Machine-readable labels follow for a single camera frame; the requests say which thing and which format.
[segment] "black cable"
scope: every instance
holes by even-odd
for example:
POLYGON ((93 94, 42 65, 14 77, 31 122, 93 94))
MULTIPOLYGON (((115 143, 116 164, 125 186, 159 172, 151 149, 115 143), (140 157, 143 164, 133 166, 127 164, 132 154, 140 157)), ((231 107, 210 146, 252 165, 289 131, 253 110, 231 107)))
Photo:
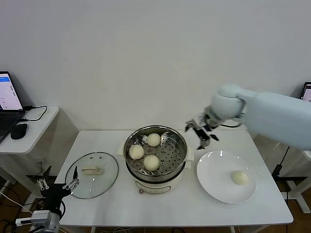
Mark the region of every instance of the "black cable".
POLYGON ((18 122, 23 122, 23 121, 38 121, 40 120, 43 115, 46 113, 46 111, 48 110, 48 107, 46 105, 42 105, 42 106, 38 106, 38 107, 35 107, 35 106, 28 106, 28 110, 30 109, 34 109, 34 108, 45 108, 44 112, 41 114, 41 116, 38 118, 38 119, 27 119, 27 118, 21 118, 18 120, 18 122))
POLYGON ((238 124, 238 125, 221 125, 221 126, 224 126, 227 128, 237 128, 237 127, 241 126, 241 124, 238 124))
POLYGON ((32 231, 29 231, 29 233, 36 232, 37 230, 40 230, 42 228, 44 228, 44 226, 37 227, 37 228, 33 229, 32 231))
POLYGON ((286 150, 286 152, 285 152, 285 154, 284 154, 284 156, 283 156, 283 159, 282 159, 281 163, 276 165, 276 168, 274 168, 274 170, 273 170, 273 172, 272 172, 272 174, 271 174, 271 175, 272 175, 272 178, 273 178, 274 180, 278 179, 278 176, 279 176, 280 171, 281 171, 281 169, 282 169, 282 163, 283 163, 283 161, 284 161, 284 159, 285 159, 285 157, 286 157, 287 152, 288 152, 289 149, 290 149, 290 146, 287 147, 287 150, 286 150))
POLYGON ((179 228, 179 227, 174 227, 174 228, 172 229, 172 233, 174 233, 174 230, 175 230, 175 229, 178 229, 178 230, 180 230, 181 232, 186 233, 183 229, 181 229, 181 228, 179 228))
MULTIPOLYGON (((10 191, 12 191, 18 198, 18 203, 21 204, 21 201, 20 201, 20 198, 19 198, 19 195, 11 188, 9 188, 8 186, 5 186, 5 185, 1 185, 2 187, 5 187, 7 189, 9 189, 10 191)), ((5 205, 5 204, 2 204, 0 203, 0 205, 3 205, 3 206, 7 206, 7 207, 20 207, 19 205, 5 205)))
POLYGON ((286 152, 285 152, 285 154, 284 154, 284 156, 283 156, 283 159, 282 159, 280 165, 282 165, 282 163, 283 163, 283 161, 284 161, 284 159, 285 159, 285 156, 287 155, 287 152, 288 152, 289 149, 290 149, 290 146, 287 147, 287 150, 286 150, 286 152))
MULTIPOLYGON (((25 201, 28 199, 29 196, 30 196, 30 194, 25 198, 25 200, 22 202, 21 205, 24 205, 24 204, 25 204, 25 201)), ((9 226, 12 226, 12 227, 11 227, 11 232, 15 232, 16 227, 17 227, 17 225, 16 225, 16 219, 18 219, 18 217, 19 217, 19 215, 20 215, 20 212, 21 212, 21 209, 22 209, 22 208, 19 206, 18 212, 16 213, 14 220, 13 220, 12 222, 8 222, 8 223, 3 227, 3 230, 2 230, 3 233, 6 233, 6 229, 7 229, 7 227, 9 227, 9 226)))
POLYGON ((59 220, 61 220, 63 218, 63 216, 65 215, 65 212, 66 212, 66 205, 65 205, 65 203, 63 201, 61 203, 63 205, 64 210, 63 210, 62 215, 60 216, 59 220))
POLYGON ((6 221, 6 222, 9 222, 9 221, 8 221, 8 220, 6 220, 6 219, 1 219, 1 220, 0 220, 0 222, 2 222, 2 221, 6 221))
POLYGON ((29 177, 29 179, 33 179, 34 177, 40 175, 42 171, 43 171, 42 162, 40 162, 40 171, 37 174, 33 175, 32 177, 29 177))

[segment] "power cord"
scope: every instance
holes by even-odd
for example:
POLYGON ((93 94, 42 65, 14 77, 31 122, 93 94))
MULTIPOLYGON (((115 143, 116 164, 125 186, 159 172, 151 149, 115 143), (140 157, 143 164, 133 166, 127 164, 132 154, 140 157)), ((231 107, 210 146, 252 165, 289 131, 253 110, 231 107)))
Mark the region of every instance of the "power cord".
MULTIPOLYGON (((9 189, 11 192, 13 192, 17 196, 18 202, 21 203, 19 195, 13 189, 11 189, 11 188, 9 188, 8 186, 5 186, 5 185, 1 185, 1 186, 5 187, 5 188, 9 189)), ((19 207, 19 205, 6 205, 6 204, 2 204, 2 203, 0 203, 0 205, 6 206, 6 207, 19 207)))
POLYGON ((10 200, 11 202, 15 203, 16 205, 19 205, 21 208, 23 208, 24 210, 26 210, 27 212, 29 212, 29 213, 32 214, 32 212, 31 212, 30 210, 27 210, 27 209, 26 209, 24 206, 22 206, 21 204, 19 204, 19 203, 17 203, 16 201, 10 199, 9 197, 7 197, 7 196, 6 196, 4 193, 2 193, 1 191, 0 191, 0 193, 1 193, 4 197, 6 197, 8 200, 10 200))
POLYGON ((238 125, 221 125, 221 126, 224 126, 227 128, 237 128, 237 127, 241 126, 241 124, 238 124, 238 125))
POLYGON ((23 107, 25 111, 29 111, 31 109, 34 109, 34 108, 45 108, 44 112, 41 114, 41 116, 38 118, 38 119, 27 119, 27 118, 21 118, 18 120, 18 122, 24 122, 24 121, 38 121, 40 120, 43 115, 46 113, 46 111, 48 110, 48 107, 46 105, 43 105, 43 106, 24 106, 23 107))
POLYGON ((273 178, 274 180, 275 180, 276 178, 278 178, 278 176, 279 176, 279 174, 280 174, 280 171, 281 171, 281 169, 282 169, 282 163, 283 163, 283 161, 284 161, 284 159, 285 159, 285 157, 286 157, 287 152, 288 152, 289 149, 290 149, 290 146, 287 147, 287 150, 286 150, 286 152, 285 152, 285 154, 284 154, 284 156, 283 156, 283 159, 282 159, 281 163, 278 164, 278 165, 276 166, 276 168, 274 168, 274 170, 273 170, 273 172, 272 172, 272 178, 273 178))

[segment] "table leg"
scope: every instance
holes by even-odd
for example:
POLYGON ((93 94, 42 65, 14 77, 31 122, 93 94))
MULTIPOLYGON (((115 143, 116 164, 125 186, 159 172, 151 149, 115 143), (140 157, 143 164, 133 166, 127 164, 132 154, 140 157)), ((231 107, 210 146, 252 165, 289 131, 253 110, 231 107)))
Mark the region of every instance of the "table leg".
POLYGON ((17 180, 21 185, 27 188, 30 192, 37 196, 41 196, 40 189, 35 185, 23 172, 22 168, 13 161, 9 155, 1 156, 1 165, 0 167, 9 173, 15 180, 17 180))
POLYGON ((0 176, 11 184, 16 184, 16 180, 0 167, 0 176))
MULTIPOLYGON (((299 185, 296 185, 294 181, 287 181, 287 184, 291 189, 290 192, 288 192, 288 199, 296 200, 301 211, 304 214, 310 214, 311 213, 310 208, 308 207, 308 204, 303 199, 303 196, 301 194, 311 187, 311 177, 306 178, 299 185)), ((281 192, 281 194, 283 198, 286 200, 287 198, 286 192, 281 192)))
POLYGON ((242 233, 258 233, 268 227, 269 225, 250 226, 247 227, 242 233))
POLYGON ((230 226, 230 232, 231 232, 231 233, 235 233, 234 226, 230 226))

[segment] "computer mouse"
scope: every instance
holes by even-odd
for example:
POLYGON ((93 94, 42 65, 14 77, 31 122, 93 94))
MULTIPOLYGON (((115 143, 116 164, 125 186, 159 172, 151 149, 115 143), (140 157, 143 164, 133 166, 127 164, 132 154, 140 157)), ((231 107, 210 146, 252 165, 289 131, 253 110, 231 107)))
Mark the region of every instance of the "computer mouse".
POLYGON ((25 136, 27 130, 27 124, 15 125, 11 128, 11 138, 20 139, 25 136))

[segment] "glass lid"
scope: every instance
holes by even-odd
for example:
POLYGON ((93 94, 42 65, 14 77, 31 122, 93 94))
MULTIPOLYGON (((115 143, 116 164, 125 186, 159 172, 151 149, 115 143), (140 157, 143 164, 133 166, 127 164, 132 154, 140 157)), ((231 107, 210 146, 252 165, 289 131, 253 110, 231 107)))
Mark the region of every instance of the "glass lid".
POLYGON ((86 154, 69 168, 65 182, 72 180, 77 166, 79 185, 71 193, 80 199, 91 199, 106 192, 115 182, 119 167, 116 159, 105 152, 86 154))

